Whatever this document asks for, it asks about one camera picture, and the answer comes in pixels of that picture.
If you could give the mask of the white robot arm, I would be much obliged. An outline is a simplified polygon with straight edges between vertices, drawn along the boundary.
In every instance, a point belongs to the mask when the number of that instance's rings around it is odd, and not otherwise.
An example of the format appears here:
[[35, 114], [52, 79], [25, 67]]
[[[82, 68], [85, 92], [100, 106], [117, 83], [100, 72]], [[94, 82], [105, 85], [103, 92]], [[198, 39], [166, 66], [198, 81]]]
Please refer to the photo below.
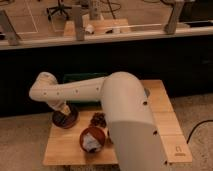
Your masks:
[[65, 101], [98, 101], [121, 171], [170, 171], [144, 86], [128, 72], [60, 84], [40, 73], [29, 90], [35, 101], [58, 108]]

